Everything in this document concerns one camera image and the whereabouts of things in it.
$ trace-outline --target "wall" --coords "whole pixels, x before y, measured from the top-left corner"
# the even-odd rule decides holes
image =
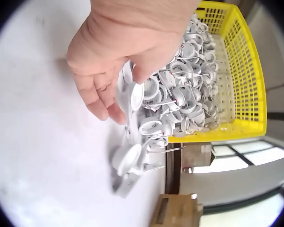
[[[203,215],[200,227],[267,227],[270,226],[284,207],[281,195],[233,211]]]
[[[247,18],[256,44],[264,75],[266,89],[284,83],[284,35],[263,6]],[[267,111],[284,112],[284,87],[266,93]],[[284,141],[284,122],[267,121],[266,135]]]
[[[203,205],[245,200],[284,183],[284,158],[218,173],[182,173],[179,194],[196,193]]]

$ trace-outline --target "window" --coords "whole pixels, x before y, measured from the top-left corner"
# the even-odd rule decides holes
[[[214,146],[215,156],[235,155],[236,153],[228,146]]]
[[[194,167],[194,173],[214,173],[238,170],[248,167],[248,164],[239,157],[216,158],[210,166]]]
[[[284,158],[284,149],[263,140],[212,143],[215,159],[210,166],[194,167],[194,173],[213,173],[262,165]]]
[[[244,156],[257,166],[284,158],[284,150],[273,147],[256,153],[245,154]]]
[[[266,143],[264,141],[256,141],[245,144],[234,144],[231,146],[241,154],[273,147],[272,144]]]

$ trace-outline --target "finger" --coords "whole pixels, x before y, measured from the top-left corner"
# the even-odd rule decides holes
[[[86,105],[88,110],[92,112],[100,120],[107,120],[109,114],[105,106],[103,105],[100,99],[96,100],[93,103]]]
[[[108,111],[109,117],[113,119],[115,122],[117,122],[120,125],[125,124],[126,116],[120,109],[119,105],[117,104],[116,99],[115,99],[115,102],[107,108],[107,111]]]
[[[108,118],[108,111],[97,94],[94,86],[94,76],[74,75],[78,92],[86,107],[100,120]]]
[[[174,44],[160,45],[148,49],[140,54],[130,56],[130,60],[135,63],[133,68],[133,80],[136,83],[143,83],[150,75],[168,64],[173,58],[178,48],[178,42]]]

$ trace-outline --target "white electrical wire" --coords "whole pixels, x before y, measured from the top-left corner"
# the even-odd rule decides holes
[[[148,151],[148,153],[158,153],[158,154],[160,154],[160,153],[167,153],[167,152],[175,151],[175,150],[181,150],[183,148],[185,148],[185,146],[184,147],[173,148],[173,149],[169,149],[169,150],[165,150],[165,151]]]

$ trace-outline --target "plastic crate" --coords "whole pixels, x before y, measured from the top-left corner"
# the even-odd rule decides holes
[[[211,142],[261,136],[266,133],[266,95],[259,55],[249,28],[233,4],[202,1],[198,19],[209,27],[219,64],[219,107],[224,109],[219,128],[170,143]]]

